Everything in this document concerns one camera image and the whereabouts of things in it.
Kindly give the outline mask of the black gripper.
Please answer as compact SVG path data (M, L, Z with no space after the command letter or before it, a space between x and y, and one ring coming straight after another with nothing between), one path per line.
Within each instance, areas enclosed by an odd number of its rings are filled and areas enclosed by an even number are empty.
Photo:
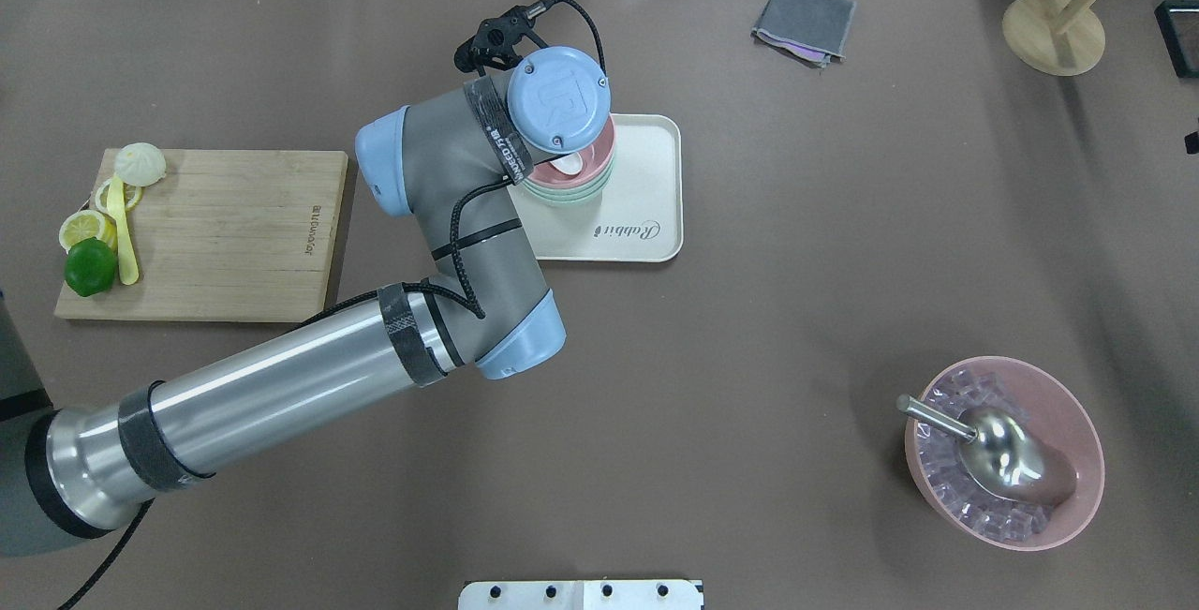
M548 8L510 8L504 16L487 18L480 23L474 37L469 37L454 50L454 67L463 73L477 72L484 76L488 68L510 71L524 59L517 52L523 40L540 48L548 43L535 31L536 18Z

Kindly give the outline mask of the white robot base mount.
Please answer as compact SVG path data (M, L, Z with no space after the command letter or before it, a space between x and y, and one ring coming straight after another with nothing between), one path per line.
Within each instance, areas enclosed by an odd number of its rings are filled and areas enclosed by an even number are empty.
M687 579L475 581L458 609L703 609L703 582Z

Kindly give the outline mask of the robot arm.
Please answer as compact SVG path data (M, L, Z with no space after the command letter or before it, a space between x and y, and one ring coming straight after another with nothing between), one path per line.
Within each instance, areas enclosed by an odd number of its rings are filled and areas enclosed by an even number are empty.
M361 294L97 412L52 405L4 315L5 558L131 529L161 495L460 366L504 379L562 349L510 186L600 139L611 76L603 50L537 37L535 18L555 4L483 22L454 52L474 80L357 132L364 186L388 216L416 218L436 274Z

